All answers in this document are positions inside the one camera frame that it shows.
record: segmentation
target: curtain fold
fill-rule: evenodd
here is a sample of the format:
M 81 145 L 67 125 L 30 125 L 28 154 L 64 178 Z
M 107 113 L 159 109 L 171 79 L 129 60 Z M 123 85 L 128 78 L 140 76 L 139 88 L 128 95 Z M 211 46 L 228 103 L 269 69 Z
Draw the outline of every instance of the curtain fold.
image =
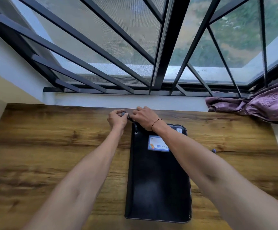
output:
M 264 121 L 278 123 L 278 83 L 265 88 L 250 98 L 207 97 L 209 112 L 233 112 L 252 115 Z

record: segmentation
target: white sticker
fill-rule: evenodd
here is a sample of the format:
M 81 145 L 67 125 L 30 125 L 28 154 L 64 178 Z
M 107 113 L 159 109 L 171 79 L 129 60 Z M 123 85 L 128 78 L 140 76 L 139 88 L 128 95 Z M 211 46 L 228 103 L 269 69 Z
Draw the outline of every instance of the white sticker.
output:
M 170 151 L 169 147 L 165 144 L 163 139 L 161 139 L 161 137 L 158 135 L 149 136 L 148 150 L 162 151 L 162 152 Z

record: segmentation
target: black case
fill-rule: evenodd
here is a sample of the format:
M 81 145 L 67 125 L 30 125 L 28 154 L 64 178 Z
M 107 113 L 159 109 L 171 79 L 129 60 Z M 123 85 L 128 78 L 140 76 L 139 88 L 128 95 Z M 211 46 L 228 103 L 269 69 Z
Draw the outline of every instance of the black case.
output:
M 168 124 L 171 128 L 185 127 Z M 186 223 L 192 216 L 190 179 L 172 152 L 148 150 L 149 136 L 133 122 L 125 217 Z

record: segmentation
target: wood grain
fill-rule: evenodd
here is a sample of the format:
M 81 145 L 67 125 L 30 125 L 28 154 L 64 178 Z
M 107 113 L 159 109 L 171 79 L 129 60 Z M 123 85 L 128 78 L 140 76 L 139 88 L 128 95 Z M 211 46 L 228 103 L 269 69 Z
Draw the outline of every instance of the wood grain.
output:
M 19 229 L 55 185 L 108 135 L 108 108 L 9 104 L 0 121 L 0 229 Z M 225 113 L 157 111 L 168 123 L 234 166 L 278 199 L 278 145 L 269 124 Z M 124 218 L 131 124 L 119 143 L 93 212 L 83 229 L 230 229 L 192 185 L 193 217 L 187 224 Z

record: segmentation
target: person's left hand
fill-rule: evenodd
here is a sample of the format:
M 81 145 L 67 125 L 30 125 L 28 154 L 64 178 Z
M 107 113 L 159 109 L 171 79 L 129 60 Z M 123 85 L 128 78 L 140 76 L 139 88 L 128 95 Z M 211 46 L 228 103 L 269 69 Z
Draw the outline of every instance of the person's left hand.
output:
M 122 112 L 125 110 L 114 110 L 109 113 L 107 121 L 110 124 L 111 129 L 118 128 L 120 130 L 123 130 L 126 123 L 127 123 L 127 116 L 128 113 L 125 113 L 125 115 L 122 116 Z

